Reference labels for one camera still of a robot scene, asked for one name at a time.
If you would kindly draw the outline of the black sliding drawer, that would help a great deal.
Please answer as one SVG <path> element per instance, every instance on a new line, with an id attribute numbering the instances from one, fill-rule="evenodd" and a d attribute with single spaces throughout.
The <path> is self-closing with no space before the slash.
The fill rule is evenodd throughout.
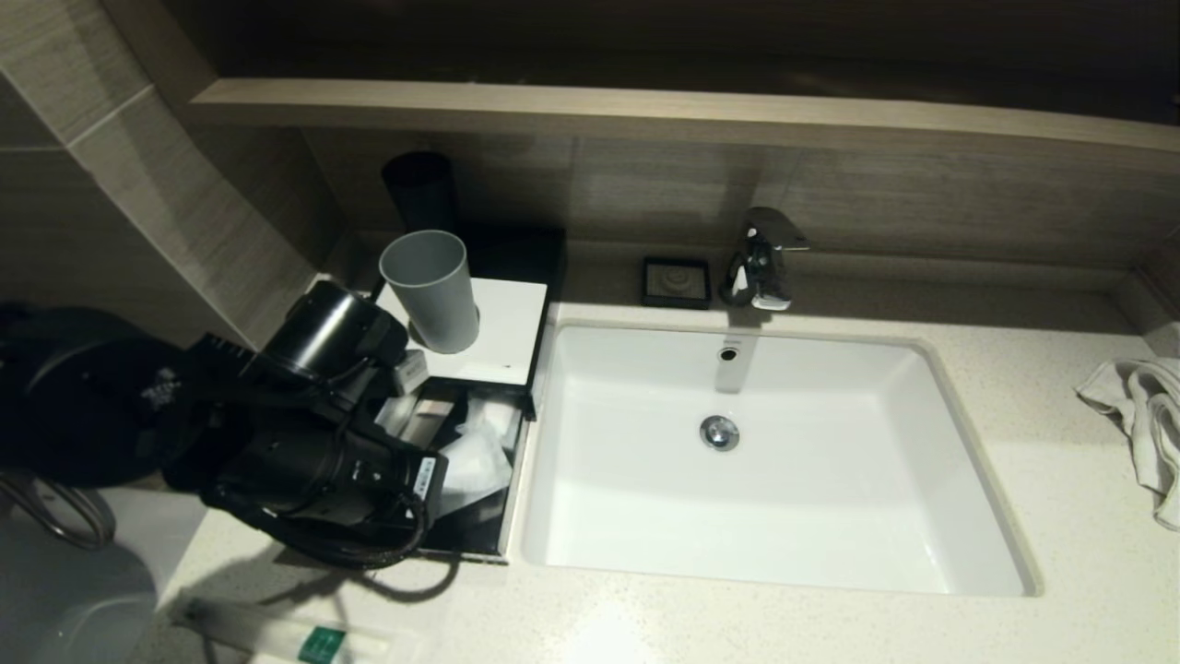
<path id="1" fill-rule="evenodd" d="M 470 505 L 467 508 L 458 509 L 458 512 L 450 517 L 438 517 L 433 527 L 418 539 L 417 547 L 405 551 L 401 558 L 407 559 L 409 555 L 426 555 L 426 558 L 440 559 L 442 555 L 459 555 L 460 559 L 465 560 L 502 563 L 505 551 L 503 541 L 507 535 L 509 499 L 514 480 L 514 466 L 517 466 L 517 449 L 527 435 L 527 426 L 531 425 L 531 421 L 535 421 L 535 399 L 524 394 L 524 392 L 506 390 L 506 388 L 493 388 L 490 386 L 452 388 L 464 388 L 467 392 L 467 400 L 468 394 L 472 394 L 472 392 L 489 392 L 489 394 L 496 396 L 514 399 L 514 405 L 520 410 L 519 425 L 513 436 L 502 440 L 502 448 L 504 448 L 509 462 L 513 466 L 513 478 L 510 480 L 510 486 L 506 489 L 496 492 L 491 497 L 485 497 L 484 500 Z M 451 438 L 450 434 L 447 438 L 442 438 L 442 433 L 440 433 L 437 442 L 445 443 L 442 446 L 445 448 L 455 441 L 455 438 L 459 438 L 461 434 L 461 426 L 465 425 L 465 421 L 461 425 L 455 425 L 454 438 Z M 435 449 L 437 453 L 440 454 L 442 448 Z"/>

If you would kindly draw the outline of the long packet with green label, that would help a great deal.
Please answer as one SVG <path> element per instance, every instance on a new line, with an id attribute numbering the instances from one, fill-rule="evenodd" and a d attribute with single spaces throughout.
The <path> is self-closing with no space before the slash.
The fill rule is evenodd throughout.
<path id="1" fill-rule="evenodd" d="M 413 635 L 314 622 L 245 601 L 195 596 L 181 597 L 171 620 L 223 646 L 289 664 L 395 664 L 413 659 L 419 647 Z"/>

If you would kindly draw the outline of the grey plastic cup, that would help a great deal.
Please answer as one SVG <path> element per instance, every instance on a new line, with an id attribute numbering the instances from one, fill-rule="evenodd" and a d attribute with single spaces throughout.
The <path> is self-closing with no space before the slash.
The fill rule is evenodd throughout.
<path id="1" fill-rule="evenodd" d="M 380 256 L 379 272 L 431 351 L 455 354 L 476 344 L 479 314 L 467 258 L 459 236 L 439 230 L 406 234 Z"/>

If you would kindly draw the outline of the light wooden wall shelf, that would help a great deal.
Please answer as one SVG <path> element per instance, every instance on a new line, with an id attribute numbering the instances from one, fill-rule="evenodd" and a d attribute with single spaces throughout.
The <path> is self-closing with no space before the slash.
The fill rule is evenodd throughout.
<path id="1" fill-rule="evenodd" d="M 194 121 L 427 132 L 555 132 L 763 146 L 952 147 L 1109 155 L 1180 167 L 1180 127 L 940 104 L 657 88 L 222 78 L 185 104 Z"/>

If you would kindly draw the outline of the black square soap dish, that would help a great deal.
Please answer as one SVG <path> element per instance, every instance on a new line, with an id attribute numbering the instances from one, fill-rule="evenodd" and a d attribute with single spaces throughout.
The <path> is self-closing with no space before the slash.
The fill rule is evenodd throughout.
<path id="1" fill-rule="evenodd" d="M 645 256 L 641 304 L 708 310 L 712 307 L 712 269 L 708 262 Z"/>

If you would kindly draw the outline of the white rectangular mat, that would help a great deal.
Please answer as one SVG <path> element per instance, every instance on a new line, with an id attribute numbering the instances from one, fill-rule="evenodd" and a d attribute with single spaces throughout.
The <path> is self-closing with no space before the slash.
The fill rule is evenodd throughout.
<path id="1" fill-rule="evenodd" d="M 476 344 L 455 354 L 441 354 L 412 338 L 409 349 L 424 351 L 430 379 L 526 384 L 538 331 L 544 326 L 548 285 L 472 278 L 472 289 L 479 314 Z"/>

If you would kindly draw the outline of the grey toilet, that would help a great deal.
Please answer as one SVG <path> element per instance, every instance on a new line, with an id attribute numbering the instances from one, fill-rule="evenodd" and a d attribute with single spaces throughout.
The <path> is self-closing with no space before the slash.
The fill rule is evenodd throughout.
<path id="1" fill-rule="evenodd" d="M 158 607 L 133 551 L 0 532 L 0 664 L 125 664 Z"/>

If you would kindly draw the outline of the chrome faucet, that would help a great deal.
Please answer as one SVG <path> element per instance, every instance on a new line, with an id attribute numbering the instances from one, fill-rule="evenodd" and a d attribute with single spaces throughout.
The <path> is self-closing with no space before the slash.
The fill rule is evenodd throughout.
<path id="1" fill-rule="evenodd" d="M 726 267 L 719 297 L 730 307 L 787 311 L 793 295 L 785 254 L 809 251 L 808 236 L 775 208 L 749 208 L 742 224 L 743 236 Z"/>

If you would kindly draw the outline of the small white pouch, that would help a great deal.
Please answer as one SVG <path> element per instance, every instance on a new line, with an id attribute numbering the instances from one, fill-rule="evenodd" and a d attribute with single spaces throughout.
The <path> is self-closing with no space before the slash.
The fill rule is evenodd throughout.
<path id="1" fill-rule="evenodd" d="M 489 392 L 468 394 L 466 429 L 485 433 L 497 440 L 506 440 L 517 433 L 520 410 L 513 397 L 496 396 Z"/>

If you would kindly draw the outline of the black plastic cup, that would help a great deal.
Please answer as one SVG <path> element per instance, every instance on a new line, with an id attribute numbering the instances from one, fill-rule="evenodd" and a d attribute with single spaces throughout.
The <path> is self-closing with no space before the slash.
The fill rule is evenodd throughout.
<path id="1" fill-rule="evenodd" d="M 454 167 L 445 155 L 412 151 L 393 157 L 381 167 L 381 180 L 405 231 L 459 234 Z"/>

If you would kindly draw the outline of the white crumpled towel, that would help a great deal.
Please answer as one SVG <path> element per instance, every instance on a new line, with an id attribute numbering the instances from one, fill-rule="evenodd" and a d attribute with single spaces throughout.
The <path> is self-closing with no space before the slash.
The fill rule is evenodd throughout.
<path id="1" fill-rule="evenodd" d="M 1075 392 L 1125 432 L 1135 480 L 1154 494 L 1154 520 L 1180 533 L 1180 359 L 1115 359 Z"/>

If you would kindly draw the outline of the white rectangular sink basin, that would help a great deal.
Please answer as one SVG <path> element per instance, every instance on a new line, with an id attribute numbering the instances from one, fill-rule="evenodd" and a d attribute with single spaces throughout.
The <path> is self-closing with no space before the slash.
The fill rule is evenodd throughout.
<path id="1" fill-rule="evenodd" d="M 729 418 L 732 451 L 699 426 Z M 527 481 L 527 563 L 1029 597 L 1035 580 L 923 346 L 565 326 Z"/>

